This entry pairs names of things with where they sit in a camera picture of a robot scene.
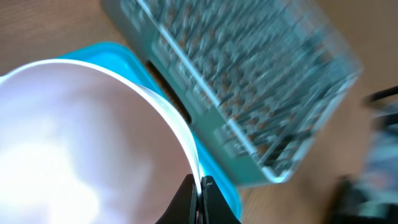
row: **blue tray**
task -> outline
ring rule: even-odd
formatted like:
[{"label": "blue tray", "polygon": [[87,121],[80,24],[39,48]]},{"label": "blue tray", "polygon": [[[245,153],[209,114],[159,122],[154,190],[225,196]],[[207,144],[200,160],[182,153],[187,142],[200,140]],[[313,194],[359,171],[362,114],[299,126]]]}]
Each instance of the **blue tray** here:
[{"label": "blue tray", "polygon": [[[120,74],[133,83],[143,85],[155,91],[160,96],[167,98],[136,56],[125,46],[113,42],[101,42],[62,55],[59,58],[81,60],[102,66]],[[238,191],[199,139],[195,135],[194,138],[198,149],[199,161],[204,173],[213,176],[232,212],[236,217],[240,218],[242,206]]]}]

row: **dish rack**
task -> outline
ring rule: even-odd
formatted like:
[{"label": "dish rack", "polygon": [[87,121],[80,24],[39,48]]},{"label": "dish rack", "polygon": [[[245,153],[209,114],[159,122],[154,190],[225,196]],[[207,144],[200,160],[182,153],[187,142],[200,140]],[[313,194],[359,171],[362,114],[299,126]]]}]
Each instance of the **dish rack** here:
[{"label": "dish rack", "polygon": [[307,0],[102,0],[240,186],[284,182],[361,64]]}]

